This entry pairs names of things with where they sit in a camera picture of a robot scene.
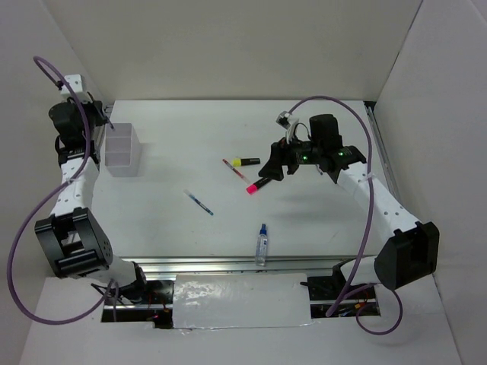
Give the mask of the red gel pen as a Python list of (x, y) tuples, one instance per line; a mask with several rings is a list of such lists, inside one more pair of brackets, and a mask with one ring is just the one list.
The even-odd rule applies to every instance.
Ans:
[(227, 166), (230, 170), (232, 170), (239, 178), (241, 178), (246, 184), (250, 184), (248, 178), (245, 177), (237, 168), (235, 168), (232, 164), (230, 164), (226, 159), (222, 159), (222, 162)]

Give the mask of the blue gel pen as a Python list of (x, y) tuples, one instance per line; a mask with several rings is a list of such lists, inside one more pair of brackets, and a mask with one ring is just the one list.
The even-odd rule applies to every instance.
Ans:
[(204, 205), (197, 197), (194, 196), (189, 190), (184, 189), (183, 190), (184, 194), (188, 196), (193, 202), (195, 202), (201, 209), (203, 209), (206, 213), (208, 213), (211, 216), (214, 216), (214, 212), (210, 210), (206, 205)]

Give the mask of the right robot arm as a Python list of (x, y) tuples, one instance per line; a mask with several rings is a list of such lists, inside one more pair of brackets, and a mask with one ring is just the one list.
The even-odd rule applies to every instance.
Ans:
[(376, 256), (339, 265), (332, 280), (335, 295), (348, 298), (360, 284), (381, 284), (396, 290), (436, 271), (439, 229), (409, 213), (368, 169), (366, 157), (355, 146), (345, 146), (338, 121), (331, 114), (313, 116), (306, 141), (296, 136), (298, 119), (282, 113), (277, 123), (286, 133), (272, 143), (262, 178), (283, 180), (301, 165), (317, 165), (367, 213), (366, 228), (376, 230), (382, 248)]

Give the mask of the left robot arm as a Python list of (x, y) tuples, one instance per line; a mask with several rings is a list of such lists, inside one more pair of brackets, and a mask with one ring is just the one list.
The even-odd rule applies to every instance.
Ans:
[(149, 297), (150, 284), (142, 268), (113, 253), (108, 236), (91, 211), (94, 185), (100, 172), (97, 136), (108, 123), (99, 100), (76, 106), (72, 98), (49, 112), (58, 135), (55, 150), (63, 188), (55, 194), (49, 216), (38, 220), (34, 232), (57, 278), (114, 280), (116, 293), (130, 303)]

